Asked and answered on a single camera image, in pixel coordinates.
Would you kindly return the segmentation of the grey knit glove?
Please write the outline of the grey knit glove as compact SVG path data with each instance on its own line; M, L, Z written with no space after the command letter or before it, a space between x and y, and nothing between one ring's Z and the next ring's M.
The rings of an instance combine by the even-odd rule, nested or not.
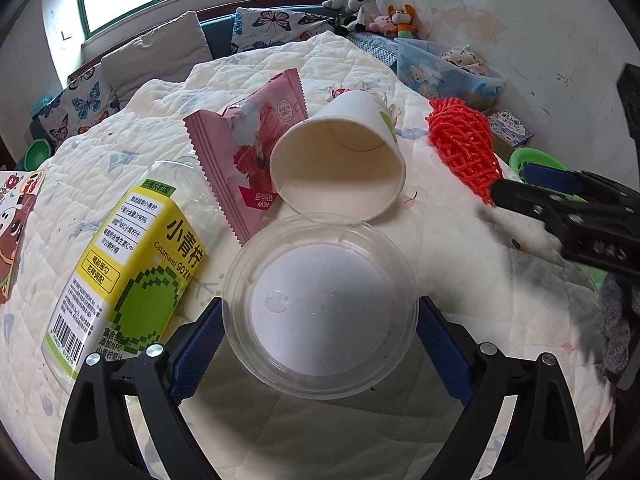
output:
M608 274L600 289L603 364L608 380L627 391L639 374L639 283Z

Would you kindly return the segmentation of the red panda picture book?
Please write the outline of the red panda picture book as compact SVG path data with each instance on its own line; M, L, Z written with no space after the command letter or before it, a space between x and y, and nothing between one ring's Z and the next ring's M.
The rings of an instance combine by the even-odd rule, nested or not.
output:
M27 218L35 206L44 171L2 171L0 217L1 303L10 296L14 264L21 247Z

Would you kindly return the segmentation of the white paper cup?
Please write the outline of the white paper cup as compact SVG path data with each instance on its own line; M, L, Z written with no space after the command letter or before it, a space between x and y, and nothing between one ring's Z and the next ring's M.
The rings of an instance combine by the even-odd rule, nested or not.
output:
M281 136L270 155L273 187L299 214L372 220L396 203L406 175L392 112L364 90L340 93Z

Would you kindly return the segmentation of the grey plain pillow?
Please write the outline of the grey plain pillow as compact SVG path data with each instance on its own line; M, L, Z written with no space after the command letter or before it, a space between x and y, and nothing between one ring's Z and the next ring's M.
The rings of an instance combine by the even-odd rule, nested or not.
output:
M198 16L188 11L105 55L101 66L124 108L146 82L184 81L195 65L212 59Z

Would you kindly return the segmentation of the red foam fruit net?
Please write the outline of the red foam fruit net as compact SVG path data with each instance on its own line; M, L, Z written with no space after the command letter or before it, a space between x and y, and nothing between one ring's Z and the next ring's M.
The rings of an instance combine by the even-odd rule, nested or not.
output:
M440 160L484 204L494 206L490 188L503 173L487 117L459 98L428 102L432 111L425 117L427 136Z

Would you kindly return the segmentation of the pink pig plush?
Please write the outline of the pink pig plush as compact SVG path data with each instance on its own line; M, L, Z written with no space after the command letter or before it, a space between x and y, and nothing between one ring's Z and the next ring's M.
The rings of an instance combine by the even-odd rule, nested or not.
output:
M368 25L368 31L386 38L395 38L397 36L397 26L388 15L384 14L372 18Z

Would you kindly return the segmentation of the colourful picture book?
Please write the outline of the colourful picture book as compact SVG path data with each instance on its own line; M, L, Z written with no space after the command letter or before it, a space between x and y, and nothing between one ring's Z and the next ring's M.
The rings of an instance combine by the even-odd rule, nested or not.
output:
M488 110L487 118L491 132L510 145L520 148L533 139L534 132L510 110Z

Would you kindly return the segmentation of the yellow green juice carton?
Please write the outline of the yellow green juice carton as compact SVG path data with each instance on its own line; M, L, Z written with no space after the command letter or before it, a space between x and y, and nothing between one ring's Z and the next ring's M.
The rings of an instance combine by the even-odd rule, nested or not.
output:
M213 243L217 203L195 158L146 168L80 256L44 333L64 391L86 357L134 358L160 341Z

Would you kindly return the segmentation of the black white cow plush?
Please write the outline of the black white cow plush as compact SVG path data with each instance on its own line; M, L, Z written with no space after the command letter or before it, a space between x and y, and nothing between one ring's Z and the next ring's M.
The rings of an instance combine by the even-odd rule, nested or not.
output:
M335 32L340 36L366 32L370 23L380 15L376 0L328 0L326 3L340 14L335 25Z

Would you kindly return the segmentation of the green plastic bowl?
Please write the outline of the green plastic bowl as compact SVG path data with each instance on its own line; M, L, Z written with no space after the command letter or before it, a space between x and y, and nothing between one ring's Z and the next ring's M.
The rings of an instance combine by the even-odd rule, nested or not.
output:
M48 140L37 139L29 144L24 159L23 166L26 171L37 170L53 154L53 148Z

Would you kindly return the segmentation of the clear plastic round lid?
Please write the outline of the clear plastic round lid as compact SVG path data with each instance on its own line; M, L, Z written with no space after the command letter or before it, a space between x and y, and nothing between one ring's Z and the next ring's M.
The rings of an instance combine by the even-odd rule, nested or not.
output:
M309 400L354 396L406 355L418 324L408 260L366 222L335 214L276 220L234 257L222 322L263 384Z

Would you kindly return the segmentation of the butterfly print pillow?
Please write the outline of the butterfly print pillow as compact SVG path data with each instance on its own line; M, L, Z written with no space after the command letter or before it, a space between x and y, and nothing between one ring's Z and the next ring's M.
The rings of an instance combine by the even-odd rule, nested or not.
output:
M35 116L56 150L72 136L86 133L120 110L119 100L98 63L73 79Z
M234 14L231 52L239 53L289 42L305 41L330 30L337 18L314 12L285 9L237 8Z

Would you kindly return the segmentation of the clear plastic storage bin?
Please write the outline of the clear plastic storage bin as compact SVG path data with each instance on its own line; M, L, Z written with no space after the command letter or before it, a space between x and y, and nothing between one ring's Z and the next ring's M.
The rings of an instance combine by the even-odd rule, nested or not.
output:
M401 39L397 42L397 76L428 100L459 98L476 110L488 110L506 80L491 70L469 47L447 48L435 41Z

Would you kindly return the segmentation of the orange fox plush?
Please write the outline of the orange fox plush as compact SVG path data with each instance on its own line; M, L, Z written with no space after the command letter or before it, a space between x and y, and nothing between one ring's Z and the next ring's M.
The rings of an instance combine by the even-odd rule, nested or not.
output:
M411 4L388 6L387 14L396 29L396 36L402 39L414 39L418 36L416 9Z

